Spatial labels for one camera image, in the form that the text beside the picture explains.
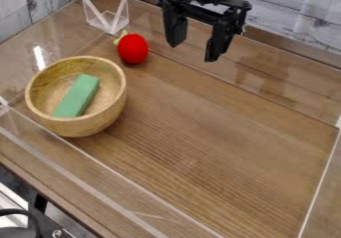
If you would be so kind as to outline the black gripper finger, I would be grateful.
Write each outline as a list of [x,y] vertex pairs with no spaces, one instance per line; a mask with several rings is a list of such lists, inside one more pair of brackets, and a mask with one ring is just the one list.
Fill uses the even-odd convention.
[[212,24],[211,37],[205,42],[204,60],[213,62],[228,48],[233,35],[233,22],[217,19]]
[[168,0],[163,0],[163,18],[167,41],[173,48],[185,39],[187,19],[180,7]]

